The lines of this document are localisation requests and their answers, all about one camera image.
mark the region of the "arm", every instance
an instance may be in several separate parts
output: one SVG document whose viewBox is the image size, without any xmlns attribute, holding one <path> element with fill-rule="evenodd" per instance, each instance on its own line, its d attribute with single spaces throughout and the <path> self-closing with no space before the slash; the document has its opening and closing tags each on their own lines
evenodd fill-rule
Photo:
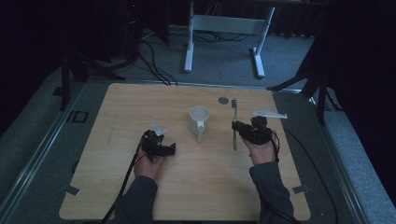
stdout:
<svg viewBox="0 0 396 224">
<path fill-rule="evenodd" d="M 274 142 L 276 139 L 276 133 L 273 133 Z M 244 138 L 242 140 L 249 149 L 249 157 L 254 165 L 249 169 L 249 173 L 262 202 L 261 223 L 290 223 L 271 209 L 273 207 L 282 214 L 293 218 L 290 194 L 282 183 L 278 163 L 275 162 L 274 146 L 271 142 L 258 146 Z"/>
<path fill-rule="evenodd" d="M 128 191 L 116 201 L 116 217 L 112 224 L 152 223 L 152 210 L 158 188 L 155 180 L 165 157 L 151 162 L 142 149 L 139 149 L 137 158 L 141 159 L 134 166 L 136 178 Z"/>
</svg>

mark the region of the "small metal disc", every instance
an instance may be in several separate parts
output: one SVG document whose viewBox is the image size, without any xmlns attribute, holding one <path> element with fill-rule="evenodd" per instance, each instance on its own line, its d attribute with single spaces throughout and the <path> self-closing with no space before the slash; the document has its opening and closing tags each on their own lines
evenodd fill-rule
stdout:
<svg viewBox="0 0 396 224">
<path fill-rule="evenodd" d="M 219 98 L 219 103 L 221 103 L 222 105 L 227 105 L 228 102 L 229 102 L 229 100 L 228 100 L 227 97 L 221 96 L 221 97 Z"/>
</svg>

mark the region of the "white object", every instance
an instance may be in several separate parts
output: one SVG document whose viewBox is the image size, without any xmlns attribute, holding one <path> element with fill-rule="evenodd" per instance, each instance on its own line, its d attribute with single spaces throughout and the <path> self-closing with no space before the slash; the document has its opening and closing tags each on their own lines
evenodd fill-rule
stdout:
<svg viewBox="0 0 396 224">
<path fill-rule="evenodd" d="M 287 114 L 281 115 L 269 110 L 253 110 L 253 115 L 266 117 L 266 118 L 277 118 L 277 119 L 286 119 L 288 117 Z"/>
<path fill-rule="evenodd" d="M 257 48 L 253 48 L 253 59 L 256 64 L 258 77 L 265 77 L 264 66 L 262 65 L 262 46 L 268 29 L 271 24 L 275 8 L 268 7 L 266 16 L 262 20 L 253 20 L 245 18 L 234 17 L 220 17 L 208 15 L 194 14 L 194 3 L 190 1 L 190 19 L 189 19 L 189 43 L 187 46 L 186 60 L 184 65 L 185 72 L 189 73 L 192 70 L 192 54 L 194 51 L 194 44 L 192 42 L 193 32 L 200 31 L 214 31 L 222 33 L 234 33 L 245 35 L 258 35 L 260 37 Z"/>
<path fill-rule="evenodd" d="M 209 110 L 206 107 L 199 105 L 190 110 L 190 129 L 197 135 L 197 143 L 202 142 L 208 119 Z"/>
<path fill-rule="evenodd" d="M 162 134 L 166 134 L 166 129 L 161 129 L 157 125 L 152 125 L 152 130 L 155 132 L 157 136 L 161 136 Z"/>
</svg>

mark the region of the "wooden table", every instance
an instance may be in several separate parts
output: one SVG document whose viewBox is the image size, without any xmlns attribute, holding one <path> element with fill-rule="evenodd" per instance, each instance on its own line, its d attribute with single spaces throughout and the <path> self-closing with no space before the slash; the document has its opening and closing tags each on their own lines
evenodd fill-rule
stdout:
<svg viewBox="0 0 396 224">
<path fill-rule="evenodd" d="M 168 131 L 163 144 L 177 143 L 177 152 L 166 159 L 161 171 L 154 219 L 259 220 L 260 200 L 248 173 L 252 166 L 248 149 L 238 136 L 238 149 L 233 150 L 233 109 L 231 103 L 219 103 L 221 96 L 237 99 L 238 120 L 243 122 L 249 123 L 252 110 L 276 112 L 269 91 L 110 85 L 70 184 L 80 193 L 66 193 L 60 217 L 102 219 L 120 191 L 141 135 L 155 124 Z M 189 111 L 196 105 L 210 111 L 201 144 L 189 129 Z M 268 127 L 277 130 L 281 142 L 280 173 L 294 215 L 307 220 L 306 198 L 292 190 L 301 182 L 280 119 L 268 119 Z"/>
</svg>

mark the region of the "mug handle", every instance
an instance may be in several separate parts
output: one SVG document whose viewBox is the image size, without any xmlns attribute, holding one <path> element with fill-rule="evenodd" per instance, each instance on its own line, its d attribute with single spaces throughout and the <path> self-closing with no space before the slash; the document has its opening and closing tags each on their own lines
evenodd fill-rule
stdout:
<svg viewBox="0 0 396 224">
<path fill-rule="evenodd" d="M 203 121 L 197 121 L 198 133 L 197 133 L 197 142 L 202 142 L 202 135 L 204 134 L 205 126 Z"/>
</svg>

